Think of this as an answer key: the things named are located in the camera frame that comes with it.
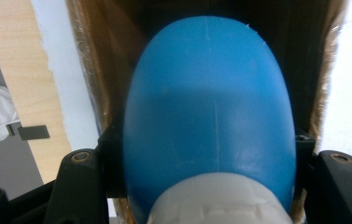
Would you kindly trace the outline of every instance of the light wood table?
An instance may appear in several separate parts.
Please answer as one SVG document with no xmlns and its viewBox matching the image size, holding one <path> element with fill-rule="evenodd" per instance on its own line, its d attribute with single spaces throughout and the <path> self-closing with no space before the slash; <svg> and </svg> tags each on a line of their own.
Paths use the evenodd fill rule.
<svg viewBox="0 0 352 224">
<path fill-rule="evenodd" d="M 47 125 L 50 138 L 29 141 L 44 183 L 71 151 L 48 59 L 30 0 L 0 0 L 0 68 L 22 126 Z"/>
</svg>

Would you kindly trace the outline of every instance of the blue plastic shell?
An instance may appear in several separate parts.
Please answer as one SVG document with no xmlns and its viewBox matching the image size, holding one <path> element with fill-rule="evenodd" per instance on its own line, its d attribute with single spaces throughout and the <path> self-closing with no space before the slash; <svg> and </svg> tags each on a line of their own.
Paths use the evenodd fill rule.
<svg viewBox="0 0 352 224">
<path fill-rule="evenodd" d="M 138 223 L 166 189 L 214 172 L 259 181 L 289 210 L 295 167 L 287 89 L 255 31 L 194 17 L 151 40 L 134 72 L 124 123 L 126 186 Z"/>
</svg>

